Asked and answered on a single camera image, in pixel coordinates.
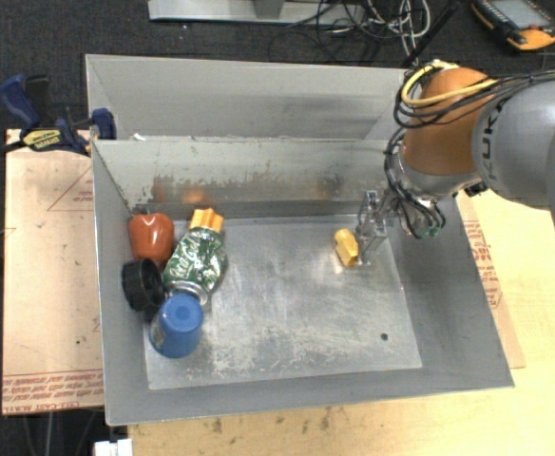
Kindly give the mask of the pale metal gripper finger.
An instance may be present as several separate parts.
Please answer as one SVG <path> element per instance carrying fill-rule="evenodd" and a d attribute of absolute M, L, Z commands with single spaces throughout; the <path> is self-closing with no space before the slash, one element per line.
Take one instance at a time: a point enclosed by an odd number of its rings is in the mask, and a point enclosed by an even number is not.
<path fill-rule="evenodd" d="M 359 228 L 359 263 L 370 265 L 379 247 L 387 238 L 383 226 L 366 226 Z"/>
<path fill-rule="evenodd" d="M 366 191 L 357 214 L 356 234 L 359 237 L 375 237 L 381 231 L 377 207 L 378 193 Z"/>

